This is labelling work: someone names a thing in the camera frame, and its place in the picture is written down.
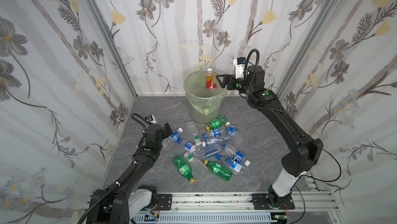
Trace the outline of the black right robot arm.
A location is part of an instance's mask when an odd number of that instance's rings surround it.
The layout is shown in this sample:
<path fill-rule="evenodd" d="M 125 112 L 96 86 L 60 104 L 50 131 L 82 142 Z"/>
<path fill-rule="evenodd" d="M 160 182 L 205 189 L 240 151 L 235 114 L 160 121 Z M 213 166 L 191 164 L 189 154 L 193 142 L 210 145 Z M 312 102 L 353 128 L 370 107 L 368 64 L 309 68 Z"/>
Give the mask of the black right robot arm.
<path fill-rule="evenodd" d="M 282 160 L 282 171 L 269 187 L 267 203 L 278 209 L 292 199 L 292 188 L 299 178 L 317 164 L 324 146 L 320 139 L 308 135 L 283 108 L 277 95 L 264 86 L 261 67 L 249 66 L 242 78 L 223 74 L 216 76 L 222 88 L 237 90 L 247 96 L 247 104 L 271 121 L 287 144 L 289 153 Z"/>

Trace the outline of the clear bottle blue label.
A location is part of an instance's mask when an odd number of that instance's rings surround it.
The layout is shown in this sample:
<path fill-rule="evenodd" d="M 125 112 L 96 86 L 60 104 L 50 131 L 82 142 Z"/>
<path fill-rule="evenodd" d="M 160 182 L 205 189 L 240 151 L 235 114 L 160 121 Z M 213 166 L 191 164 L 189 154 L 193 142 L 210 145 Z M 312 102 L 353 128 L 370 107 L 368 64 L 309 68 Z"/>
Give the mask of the clear bottle blue label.
<path fill-rule="evenodd" d="M 235 148 L 229 143 L 223 144 L 222 146 L 223 152 L 230 158 L 232 158 L 234 161 L 237 163 L 245 163 L 247 161 L 247 158 L 243 152 Z"/>
<path fill-rule="evenodd" d="M 164 147 L 171 147 L 176 144 L 180 144 L 182 142 L 181 134 L 183 129 L 179 127 L 176 130 L 172 131 L 172 134 L 168 137 L 168 139 L 163 143 Z"/>

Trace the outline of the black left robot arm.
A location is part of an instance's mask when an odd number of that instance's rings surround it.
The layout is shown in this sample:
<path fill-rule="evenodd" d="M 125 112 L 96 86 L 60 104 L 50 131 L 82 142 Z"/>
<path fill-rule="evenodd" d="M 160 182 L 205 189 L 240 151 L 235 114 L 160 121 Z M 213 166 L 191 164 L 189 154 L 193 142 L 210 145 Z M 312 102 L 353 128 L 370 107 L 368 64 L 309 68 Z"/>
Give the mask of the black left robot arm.
<path fill-rule="evenodd" d="M 132 156 L 133 162 L 122 175 L 106 189 L 97 189 L 90 198 L 89 208 L 78 220 L 79 224 L 128 224 L 135 214 L 128 200 L 132 190 L 158 159 L 162 142 L 172 135 L 168 123 L 151 123 Z"/>

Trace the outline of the blue label bottle front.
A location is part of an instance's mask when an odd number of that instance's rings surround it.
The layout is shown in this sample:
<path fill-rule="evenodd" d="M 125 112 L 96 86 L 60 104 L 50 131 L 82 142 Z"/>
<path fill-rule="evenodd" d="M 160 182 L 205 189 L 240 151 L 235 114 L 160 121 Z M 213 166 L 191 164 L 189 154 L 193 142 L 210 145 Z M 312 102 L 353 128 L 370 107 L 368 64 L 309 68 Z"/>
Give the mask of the blue label bottle front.
<path fill-rule="evenodd" d="M 242 175 L 245 174 L 247 169 L 239 164 L 238 162 L 234 161 L 230 157 L 224 157 L 221 159 L 222 165 L 229 169 L 234 175 Z"/>

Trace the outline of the Pocari Sweat clear bottle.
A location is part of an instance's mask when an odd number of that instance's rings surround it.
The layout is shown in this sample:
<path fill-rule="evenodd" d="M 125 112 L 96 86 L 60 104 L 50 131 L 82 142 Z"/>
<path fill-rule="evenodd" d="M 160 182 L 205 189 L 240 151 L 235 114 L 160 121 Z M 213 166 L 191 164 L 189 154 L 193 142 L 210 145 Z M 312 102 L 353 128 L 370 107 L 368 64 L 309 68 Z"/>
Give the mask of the Pocari Sweat clear bottle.
<path fill-rule="evenodd" d="M 230 140 L 235 144 L 241 144 L 243 142 L 243 137 L 238 129 L 232 125 L 230 122 L 226 122 L 226 132 Z"/>

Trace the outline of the orange red drink bottle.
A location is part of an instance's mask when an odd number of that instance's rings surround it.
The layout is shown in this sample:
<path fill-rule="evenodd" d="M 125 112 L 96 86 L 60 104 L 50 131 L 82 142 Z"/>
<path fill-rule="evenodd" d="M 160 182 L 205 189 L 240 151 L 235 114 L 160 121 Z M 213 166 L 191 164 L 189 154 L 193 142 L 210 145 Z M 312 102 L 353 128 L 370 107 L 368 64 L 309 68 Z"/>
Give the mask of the orange red drink bottle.
<path fill-rule="evenodd" d="M 206 89 L 209 91 L 215 91 L 217 89 L 216 74 L 214 73 L 212 68 L 207 69 Z"/>

